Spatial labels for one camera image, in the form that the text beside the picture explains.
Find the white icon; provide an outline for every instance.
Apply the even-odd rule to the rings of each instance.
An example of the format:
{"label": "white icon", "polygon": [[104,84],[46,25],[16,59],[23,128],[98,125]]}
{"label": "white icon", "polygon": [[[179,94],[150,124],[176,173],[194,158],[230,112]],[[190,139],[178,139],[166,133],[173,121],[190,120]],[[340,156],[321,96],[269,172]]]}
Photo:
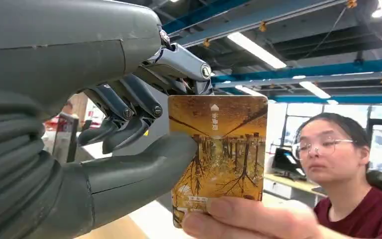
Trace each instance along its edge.
{"label": "white icon", "polygon": [[212,105],[210,110],[211,111],[219,111],[219,107],[217,105]]}

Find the dark hair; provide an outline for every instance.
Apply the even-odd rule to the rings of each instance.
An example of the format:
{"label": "dark hair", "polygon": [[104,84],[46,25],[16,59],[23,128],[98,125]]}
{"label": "dark hair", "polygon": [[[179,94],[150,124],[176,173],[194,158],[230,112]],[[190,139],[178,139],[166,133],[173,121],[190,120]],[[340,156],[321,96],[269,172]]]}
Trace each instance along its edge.
{"label": "dark hair", "polygon": [[[307,124],[315,120],[326,120],[337,124],[350,137],[350,139],[353,140],[352,144],[355,147],[370,148],[370,138],[368,137],[367,132],[362,128],[362,126],[351,118],[344,117],[335,113],[321,113],[304,122],[296,131],[294,143],[298,142],[301,136],[302,129]],[[382,190],[382,172],[377,170],[368,170],[368,168],[369,163],[366,165],[368,183],[371,186]]]}

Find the ceiling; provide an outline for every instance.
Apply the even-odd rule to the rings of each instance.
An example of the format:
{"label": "ceiling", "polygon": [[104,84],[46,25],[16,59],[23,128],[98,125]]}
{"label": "ceiling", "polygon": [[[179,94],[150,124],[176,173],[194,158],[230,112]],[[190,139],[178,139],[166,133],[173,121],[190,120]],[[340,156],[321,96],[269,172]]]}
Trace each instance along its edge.
{"label": "ceiling", "polygon": [[[346,0],[124,1],[152,8],[172,42],[209,63],[216,94],[245,94],[234,88],[244,85],[279,102],[323,102],[292,79],[297,74],[340,103],[382,103],[382,73],[359,74],[382,72],[382,17],[372,17],[377,0],[358,0],[354,8]],[[275,70],[226,37],[236,31],[287,67]],[[357,74],[339,77],[348,73]]]}

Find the glasses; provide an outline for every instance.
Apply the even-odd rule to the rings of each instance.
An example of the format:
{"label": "glasses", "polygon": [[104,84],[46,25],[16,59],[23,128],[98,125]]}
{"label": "glasses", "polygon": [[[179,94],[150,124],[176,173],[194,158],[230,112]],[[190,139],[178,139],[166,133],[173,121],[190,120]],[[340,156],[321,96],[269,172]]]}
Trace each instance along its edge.
{"label": "glasses", "polygon": [[308,157],[308,154],[311,152],[311,150],[314,150],[317,154],[321,156],[328,156],[335,152],[336,145],[342,143],[342,142],[354,142],[350,139],[334,139],[333,137],[319,137],[317,140],[315,140],[315,143],[302,141],[299,143],[296,143],[292,146],[292,153],[293,155],[299,159],[305,159]]}

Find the woman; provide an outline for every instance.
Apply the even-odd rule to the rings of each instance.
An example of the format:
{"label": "woman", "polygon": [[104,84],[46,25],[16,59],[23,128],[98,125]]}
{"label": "woman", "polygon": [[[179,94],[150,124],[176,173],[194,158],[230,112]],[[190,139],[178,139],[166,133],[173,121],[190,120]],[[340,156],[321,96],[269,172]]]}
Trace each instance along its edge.
{"label": "woman", "polygon": [[264,206],[223,197],[208,203],[211,216],[188,214],[184,231],[197,239],[382,239],[382,180],[367,173],[369,145],[353,119],[319,114],[298,129],[293,147],[328,194],[314,211],[295,201]]}

